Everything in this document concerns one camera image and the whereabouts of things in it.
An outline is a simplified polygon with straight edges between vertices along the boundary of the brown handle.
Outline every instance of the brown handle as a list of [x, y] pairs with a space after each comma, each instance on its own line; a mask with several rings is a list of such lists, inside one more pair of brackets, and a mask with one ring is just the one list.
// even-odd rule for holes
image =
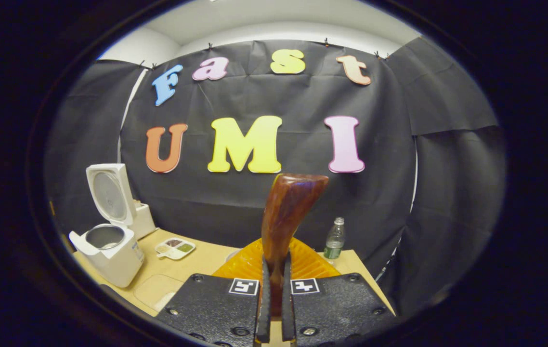
[[308, 211], [327, 186], [327, 176], [280, 173], [263, 211], [261, 241], [270, 270], [272, 315], [280, 316], [285, 257], [289, 243]]

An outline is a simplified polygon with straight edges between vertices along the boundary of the black backdrop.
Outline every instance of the black backdrop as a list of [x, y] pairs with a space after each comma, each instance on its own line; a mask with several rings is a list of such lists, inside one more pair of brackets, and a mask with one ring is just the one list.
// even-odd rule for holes
[[[276, 75], [277, 49], [299, 49], [306, 69]], [[341, 55], [366, 64], [372, 83], [346, 77]], [[217, 81], [191, 73], [211, 57], [230, 60]], [[156, 107], [151, 83], [172, 66], [184, 66], [175, 95]], [[48, 194], [63, 233], [82, 233], [102, 222], [85, 180], [85, 167], [116, 162], [117, 140], [133, 197], [149, 204], [163, 229], [241, 247], [259, 237], [261, 215], [274, 174], [211, 173], [214, 119], [233, 117], [246, 133], [260, 116], [283, 119], [277, 157], [283, 172], [322, 174], [330, 185], [296, 237], [323, 248], [334, 217], [345, 217], [347, 242], [376, 275], [401, 240], [380, 285], [396, 309], [411, 314], [474, 262], [490, 237], [505, 182], [503, 136], [472, 78], [423, 38], [387, 60], [338, 46], [306, 41], [253, 41], [215, 47], [149, 70], [120, 125], [133, 84], [143, 68], [124, 62], [93, 64], [64, 101], [45, 160]], [[332, 173], [328, 116], [356, 117], [358, 154], [366, 169]], [[179, 165], [155, 173], [145, 163], [145, 133], [188, 124]], [[169, 153], [169, 134], [160, 142]], [[418, 161], [417, 195], [414, 191]]]

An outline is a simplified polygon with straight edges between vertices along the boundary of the orange letter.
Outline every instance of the orange letter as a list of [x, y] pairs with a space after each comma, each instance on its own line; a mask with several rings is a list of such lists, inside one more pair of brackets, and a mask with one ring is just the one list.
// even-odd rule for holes
[[146, 164], [154, 172], [170, 172], [178, 165], [180, 161], [180, 151], [182, 149], [182, 134], [188, 129], [186, 124], [174, 124], [169, 127], [171, 133], [171, 148], [169, 149], [169, 158], [160, 160], [159, 147], [160, 137], [165, 132], [165, 128], [151, 128], [146, 132], [148, 144], [146, 145]]
[[366, 64], [358, 62], [353, 55], [345, 55], [343, 57], [336, 58], [337, 62], [341, 62], [345, 68], [345, 73], [351, 81], [354, 81], [358, 85], [369, 85], [370, 77], [362, 75], [360, 68], [366, 68]]

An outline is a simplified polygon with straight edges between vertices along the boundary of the pink letter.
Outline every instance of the pink letter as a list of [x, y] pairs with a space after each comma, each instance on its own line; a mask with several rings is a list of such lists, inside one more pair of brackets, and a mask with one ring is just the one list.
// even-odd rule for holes
[[364, 170], [364, 162], [357, 157], [355, 145], [355, 126], [360, 122], [355, 117], [332, 116], [324, 120], [332, 129], [334, 142], [334, 160], [329, 162], [331, 172], [360, 172]]
[[226, 59], [225, 57], [215, 57], [203, 61], [199, 64], [201, 68], [198, 68], [197, 71], [193, 73], [193, 79], [195, 81], [222, 79], [227, 74], [225, 71], [227, 64], [229, 64], [229, 59]]

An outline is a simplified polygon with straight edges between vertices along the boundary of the white appliance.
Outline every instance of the white appliance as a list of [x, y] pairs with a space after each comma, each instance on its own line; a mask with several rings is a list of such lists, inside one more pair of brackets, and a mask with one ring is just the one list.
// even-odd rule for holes
[[96, 164], [85, 169], [98, 212], [114, 226], [129, 228], [139, 240], [155, 230], [150, 207], [133, 200], [124, 164]]
[[81, 236], [71, 231], [69, 239], [104, 279], [120, 288], [133, 281], [144, 263], [135, 233], [126, 227], [99, 224]]

